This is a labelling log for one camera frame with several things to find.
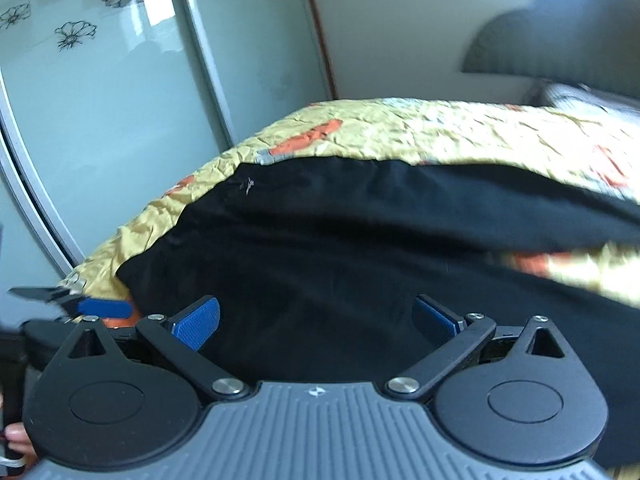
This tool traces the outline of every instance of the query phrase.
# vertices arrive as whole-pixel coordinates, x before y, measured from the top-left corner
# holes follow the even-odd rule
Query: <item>gray ribbed plate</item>
[[[44,461],[28,480],[606,480],[595,464],[503,469],[467,456],[422,406],[380,396],[369,383],[265,383],[241,402],[213,406],[169,456],[123,472],[74,471]]]

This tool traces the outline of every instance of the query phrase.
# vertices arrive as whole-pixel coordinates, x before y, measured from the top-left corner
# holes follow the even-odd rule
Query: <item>bedspread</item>
[[[386,98],[310,105],[265,128],[182,179],[118,229],[74,271],[85,293],[125,299],[115,271],[175,225],[183,208],[225,180],[241,162],[293,156],[346,156],[409,164],[510,164],[638,202],[640,128],[554,108]],[[525,272],[583,286],[640,306],[640,248],[585,248],[572,254],[508,254]]]

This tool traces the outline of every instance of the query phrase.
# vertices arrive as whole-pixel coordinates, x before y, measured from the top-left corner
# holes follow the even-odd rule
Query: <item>dark headboard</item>
[[[473,40],[463,72],[525,75],[640,98],[639,0],[534,0]]]

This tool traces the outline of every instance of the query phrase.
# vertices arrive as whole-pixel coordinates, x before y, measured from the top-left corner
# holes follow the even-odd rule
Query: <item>black cloth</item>
[[[486,260],[608,241],[640,242],[640,207],[529,171],[296,158],[241,164],[117,275],[144,314],[216,296],[202,352],[249,382],[395,376],[432,350],[421,293],[504,325],[549,316],[607,398],[611,466],[640,462],[640,310]]]

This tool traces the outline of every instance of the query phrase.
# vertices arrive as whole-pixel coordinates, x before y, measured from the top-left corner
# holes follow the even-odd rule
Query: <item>blue gripper pad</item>
[[[96,300],[88,298],[78,303],[78,314],[84,316],[115,317],[127,319],[133,314],[133,308],[127,301]]]
[[[220,305],[213,296],[204,296],[169,320],[171,333],[195,351],[213,335],[219,323]]]
[[[423,294],[415,298],[413,322],[436,348],[453,339],[466,326],[462,317]]]

